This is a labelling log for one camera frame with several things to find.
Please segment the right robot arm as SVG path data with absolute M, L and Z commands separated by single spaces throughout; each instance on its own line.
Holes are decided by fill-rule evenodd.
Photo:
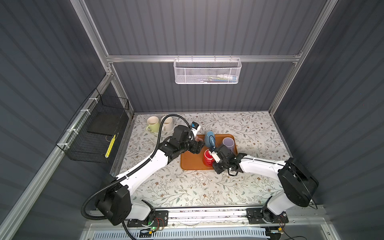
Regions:
M 214 158 L 213 168 L 217 174 L 227 171 L 231 176 L 234 172 L 235 177 L 238 173 L 249 173 L 279 181 L 283 189 L 269 197 L 260 210 L 266 223 L 280 220 L 291 207 L 308 207 L 319 187 L 318 180 L 294 158 L 279 162 L 268 161 L 244 153 L 234 154 L 225 145 L 210 148 L 210 153 Z

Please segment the light green mug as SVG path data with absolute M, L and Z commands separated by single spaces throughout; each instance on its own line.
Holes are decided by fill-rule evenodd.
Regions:
M 156 116 L 151 116 L 147 119 L 146 130 L 152 133 L 158 133 L 160 129 L 160 120 Z

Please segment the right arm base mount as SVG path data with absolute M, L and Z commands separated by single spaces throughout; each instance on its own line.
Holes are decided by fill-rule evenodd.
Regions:
M 265 208 L 247 208 L 246 218 L 250 224 L 287 224 L 289 222 L 286 212 L 275 215 Z

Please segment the white mug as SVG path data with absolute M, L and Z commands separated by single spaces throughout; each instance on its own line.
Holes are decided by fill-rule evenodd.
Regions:
M 172 117 L 162 117 L 161 119 L 162 121 L 164 121 L 163 123 L 163 127 L 162 127 L 162 130 L 165 131 L 165 132 L 169 132 L 171 130 L 173 130 L 174 128 L 174 122 L 173 122 L 173 118 Z

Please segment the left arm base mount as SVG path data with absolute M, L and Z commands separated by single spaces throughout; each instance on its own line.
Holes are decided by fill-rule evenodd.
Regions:
M 166 227 L 168 225 L 169 211 L 155 210 L 142 221 L 127 219 L 127 227 L 129 228 L 141 228 L 141 227 Z

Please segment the red mug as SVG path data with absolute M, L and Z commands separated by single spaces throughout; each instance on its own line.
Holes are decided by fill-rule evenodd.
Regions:
M 207 149 L 204 152 L 204 158 L 203 158 L 204 165 L 207 166 L 207 167 L 212 167 L 214 162 L 215 162 L 215 159 L 211 155 L 210 150 Z

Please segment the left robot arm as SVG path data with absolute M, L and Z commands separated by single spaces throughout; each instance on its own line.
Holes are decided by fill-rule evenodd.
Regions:
M 190 127 L 175 127 L 173 135 L 159 143 L 153 154 L 132 169 L 116 176 L 119 183 L 100 193 L 96 200 L 97 209 L 114 226 L 127 219 L 151 222 L 155 214 L 154 207 L 144 200 L 133 201 L 131 196 L 152 174 L 182 153 L 199 154 L 204 146 L 203 141 L 196 140 L 200 129 L 201 126 L 196 122 L 192 122 Z

